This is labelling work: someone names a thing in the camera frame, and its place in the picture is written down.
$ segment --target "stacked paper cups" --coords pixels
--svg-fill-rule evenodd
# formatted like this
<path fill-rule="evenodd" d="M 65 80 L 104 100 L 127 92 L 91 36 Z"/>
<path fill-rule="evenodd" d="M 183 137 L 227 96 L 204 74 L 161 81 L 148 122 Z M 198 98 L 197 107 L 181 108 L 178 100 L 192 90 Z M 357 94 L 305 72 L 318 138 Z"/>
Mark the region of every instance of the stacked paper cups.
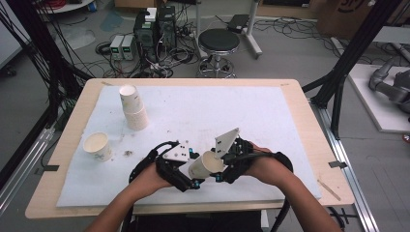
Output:
<path fill-rule="evenodd" d="M 148 116 L 145 105 L 133 85 L 123 85 L 120 88 L 121 104 L 130 129 L 141 131 L 148 126 Z"/>

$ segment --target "forearm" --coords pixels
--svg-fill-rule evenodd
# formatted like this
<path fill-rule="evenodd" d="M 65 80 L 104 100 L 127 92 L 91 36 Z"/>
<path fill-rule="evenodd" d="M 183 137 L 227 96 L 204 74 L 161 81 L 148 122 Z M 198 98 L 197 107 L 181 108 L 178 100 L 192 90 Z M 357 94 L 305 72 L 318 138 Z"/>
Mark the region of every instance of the forearm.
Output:
<path fill-rule="evenodd" d="M 114 200 L 97 216 L 85 231 L 117 231 L 127 211 L 138 198 L 131 197 L 127 189 L 120 192 Z"/>
<path fill-rule="evenodd" d="M 340 231 L 328 212 L 295 175 L 287 178 L 280 190 L 288 199 L 304 231 Z"/>
<path fill-rule="evenodd" d="M 158 176 L 155 165 L 148 166 L 112 200 L 86 231 L 117 231 L 135 201 L 165 187 L 170 187 L 170 184 Z"/>
<path fill-rule="evenodd" d="M 276 159 L 257 159 L 247 174 L 277 186 L 288 199 L 304 231 L 340 231 L 302 181 Z"/>

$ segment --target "white foam board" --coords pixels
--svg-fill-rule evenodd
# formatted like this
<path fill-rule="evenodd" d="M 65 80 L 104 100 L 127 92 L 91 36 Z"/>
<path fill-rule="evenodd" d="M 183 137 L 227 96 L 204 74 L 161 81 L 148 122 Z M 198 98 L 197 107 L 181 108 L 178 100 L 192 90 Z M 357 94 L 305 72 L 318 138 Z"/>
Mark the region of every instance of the white foam board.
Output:
<path fill-rule="evenodd" d="M 187 140 L 199 154 L 215 147 L 215 137 L 240 128 L 240 135 L 261 147 L 281 151 L 293 162 L 296 175 L 316 198 L 321 197 L 304 147 L 277 87 L 139 86 L 150 123 L 141 131 L 126 126 L 118 86 L 102 89 L 96 107 L 73 154 L 58 207 L 105 206 L 127 184 L 132 169 L 151 149 L 165 141 Z M 109 134 L 113 156 L 98 162 L 81 149 L 95 131 Z M 132 155 L 125 156 L 126 151 Z M 190 164 L 180 169 L 188 174 Z M 136 204 L 189 204 L 283 199 L 276 188 L 251 177 L 235 183 L 208 178 L 199 190 L 163 188 Z"/>

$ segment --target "black stool seat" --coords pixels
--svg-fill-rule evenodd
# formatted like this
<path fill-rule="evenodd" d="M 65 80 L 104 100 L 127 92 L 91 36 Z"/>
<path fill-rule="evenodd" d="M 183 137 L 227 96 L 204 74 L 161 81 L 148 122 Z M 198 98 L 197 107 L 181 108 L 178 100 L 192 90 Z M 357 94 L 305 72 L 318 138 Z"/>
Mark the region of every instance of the black stool seat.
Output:
<path fill-rule="evenodd" d="M 228 52 L 239 45 L 239 38 L 225 29 L 209 29 L 199 35 L 198 43 L 205 51 Z"/>

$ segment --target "white paper cup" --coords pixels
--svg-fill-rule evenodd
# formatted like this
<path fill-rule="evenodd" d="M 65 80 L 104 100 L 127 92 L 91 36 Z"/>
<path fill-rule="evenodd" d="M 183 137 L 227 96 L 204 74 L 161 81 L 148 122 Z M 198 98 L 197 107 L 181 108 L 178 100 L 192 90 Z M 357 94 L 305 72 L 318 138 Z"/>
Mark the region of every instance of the white paper cup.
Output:
<path fill-rule="evenodd" d="M 215 153 L 211 151 L 205 152 L 188 168 L 188 174 L 192 179 L 205 179 L 211 173 L 221 171 L 223 171 L 223 160 L 216 158 Z"/>
<path fill-rule="evenodd" d="M 88 136 L 82 147 L 85 152 L 92 155 L 98 161 L 107 161 L 112 156 L 108 135 L 103 132 L 96 132 Z"/>
<path fill-rule="evenodd" d="M 124 115 L 127 119 L 127 126 L 132 130 L 141 131 L 148 126 L 149 121 L 145 107 L 142 107 L 137 113 L 124 112 Z"/>
<path fill-rule="evenodd" d="M 121 86 L 120 98 L 124 113 L 137 113 L 144 106 L 136 87 L 133 85 Z"/>

